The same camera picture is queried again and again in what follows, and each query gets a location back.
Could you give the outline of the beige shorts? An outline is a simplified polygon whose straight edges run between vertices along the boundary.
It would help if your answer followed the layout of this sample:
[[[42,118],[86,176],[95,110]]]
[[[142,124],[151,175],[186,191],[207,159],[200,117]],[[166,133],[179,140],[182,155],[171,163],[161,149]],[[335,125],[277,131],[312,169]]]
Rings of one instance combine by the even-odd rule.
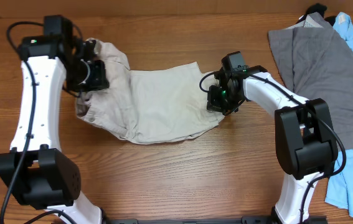
[[[120,140],[154,144],[194,139],[224,119],[207,110],[203,91],[216,84],[197,62],[166,70],[131,70],[127,56],[112,43],[96,41],[109,87],[89,91],[75,102],[81,120]]]

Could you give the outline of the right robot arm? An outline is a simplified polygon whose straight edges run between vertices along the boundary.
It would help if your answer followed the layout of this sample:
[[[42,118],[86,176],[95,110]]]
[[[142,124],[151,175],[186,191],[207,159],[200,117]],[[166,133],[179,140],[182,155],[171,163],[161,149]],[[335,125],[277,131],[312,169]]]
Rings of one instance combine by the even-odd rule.
[[[309,100],[275,81],[260,65],[249,67],[240,52],[227,54],[212,75],[207,110],[228,116],[245,101],[261,106],[275,120],[275,148],[285,175],[281,195],[268,216],[245,216],[242,223],[327,223],[309,214],[319,180],[330,177],[342,143],[332,127],[327,103]]]

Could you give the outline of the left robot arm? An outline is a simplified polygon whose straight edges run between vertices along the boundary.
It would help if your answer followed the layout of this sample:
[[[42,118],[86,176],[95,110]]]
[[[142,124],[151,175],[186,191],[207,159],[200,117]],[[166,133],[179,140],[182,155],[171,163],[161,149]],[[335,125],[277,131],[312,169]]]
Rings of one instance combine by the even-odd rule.
[[[65,223],[108,223],[102,208],[82,192],[78,166],[63,154],[59,139],[63,92],[81,98],[104,90],[105,65],[81,30],[61,15],[45,16],[42,35],[14,47],[21,60],[23,89],[17,130],[9,152],[0,154],[5,199],[33,207],[40,217],[54,214]]]

